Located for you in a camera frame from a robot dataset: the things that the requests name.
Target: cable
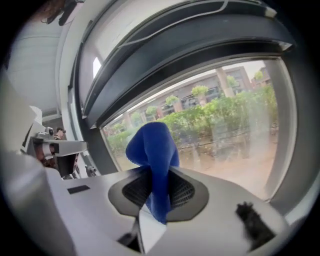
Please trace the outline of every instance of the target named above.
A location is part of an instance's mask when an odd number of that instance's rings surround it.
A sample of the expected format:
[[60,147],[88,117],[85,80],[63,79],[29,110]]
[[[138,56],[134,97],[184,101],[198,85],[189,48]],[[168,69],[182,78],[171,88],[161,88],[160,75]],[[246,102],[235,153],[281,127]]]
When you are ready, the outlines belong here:
[[150,35],[148,35],[148,36],[146,36],[146,37],[143,37],[143,38],[138,39],[138,40],[134,40],[134,41],[130,41],[130,42],[126,42],[126,43],[124,43],[124,44],[121,44],[120,46],[118,46],[118,48],[125,47],[125,46],[129,46],[129,45],[133,45],[133,44],[142,42],[142,41],[144,41],[144,40],[147,40],[147,39],[149,39],[149,38],[152,38],[152,37],[155,36],[156,34],[162,32],[162,31],[164,31],[164,30],[166,30],[166,29],[168,29],[168,28],[170,28],[170,27],[172,27],[172,26],[174,26],[174,25],[177,25],[177,24],[179,24],[179,23],[181,23],[181,22],[185,22],[185,21],[188,21],[188,20],[193,19],[193,18],[196,18],[196,17],[201,17],[201,16],[206,16],[206,15],[211,15],[211,14],[219,13],[219,12],[223,11],[223,10],[227,7],[228,2],[229,2],[229,0],[224,0],[222,6],[221,6],[218,10],[203,12],[203,13],[199,13],[199,14],[196,14],[196,15],[193,15],[193,16],[190,16],[190,17],[187,17],[187,18],[183,18],[183,19],[178,20],[178,21],[176,21],[176,22],[174,22],[174,23],[172,23],[172,24],[170,24],[170,25],[168,25],[168,26],[165,26],[165,27],[159,29],[158,31],[156,31],[156,32],[154,32],[154,33],[152,33],[152,34],[150,34]]

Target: blue object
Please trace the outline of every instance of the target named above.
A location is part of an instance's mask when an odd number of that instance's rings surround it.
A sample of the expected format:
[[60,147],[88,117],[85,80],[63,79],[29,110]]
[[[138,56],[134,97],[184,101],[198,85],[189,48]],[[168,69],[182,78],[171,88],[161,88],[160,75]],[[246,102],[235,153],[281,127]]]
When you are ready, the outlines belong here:
[[154,218],[165,224],[171,210],[169,166],[179,166],[178,149],[168,127],[162,122],[145,124],[133,136],[125,154],[134,164],[151,167],[152,191],[145,204]]

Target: ceiling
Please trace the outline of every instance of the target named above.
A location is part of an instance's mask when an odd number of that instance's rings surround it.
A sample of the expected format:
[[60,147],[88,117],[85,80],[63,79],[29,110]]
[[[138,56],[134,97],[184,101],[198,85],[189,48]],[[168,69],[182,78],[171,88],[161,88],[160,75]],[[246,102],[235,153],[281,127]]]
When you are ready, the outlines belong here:
[[42,116],[59,115],[56,90],[57,50],[63,27],[29,22],[11,46],[8,76],[16,91]]

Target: dirt ground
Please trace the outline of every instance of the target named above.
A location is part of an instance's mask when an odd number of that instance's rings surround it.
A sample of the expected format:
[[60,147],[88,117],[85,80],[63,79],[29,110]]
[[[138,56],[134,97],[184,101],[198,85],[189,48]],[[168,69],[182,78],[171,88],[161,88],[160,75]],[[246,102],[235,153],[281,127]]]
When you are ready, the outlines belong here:
[[[275,159],[276,135],[261,136],[250,143],[246,158],[235,146],[224,154],[212,154],[213,143],[179,150],[180,166],[234,182],[261,199],[267,199],[264,187]],[[116,157],[122,170],[137,167],[126,156]]]

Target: green hedge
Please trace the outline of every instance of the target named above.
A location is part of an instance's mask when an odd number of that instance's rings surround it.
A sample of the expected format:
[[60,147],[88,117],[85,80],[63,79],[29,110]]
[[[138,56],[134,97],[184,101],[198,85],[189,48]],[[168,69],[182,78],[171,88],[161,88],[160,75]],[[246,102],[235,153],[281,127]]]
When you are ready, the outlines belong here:
[[[207,103],[204,107],[199,105],[174,112],[158,119],[165,123],[172,137],[179,147],[184,139],[209,136],[221,127],[232,133],[234,131],[247,131],[248,129],[270,130],[270,126],[278,125],[277,102],[274,89],[271,85],[262,87],[254,92],[241,92],[235,97],[220,97]],[[131,137],[138,128],[123,131],[117,135],[108,136],[107,140],[116,154],[123,154]]]

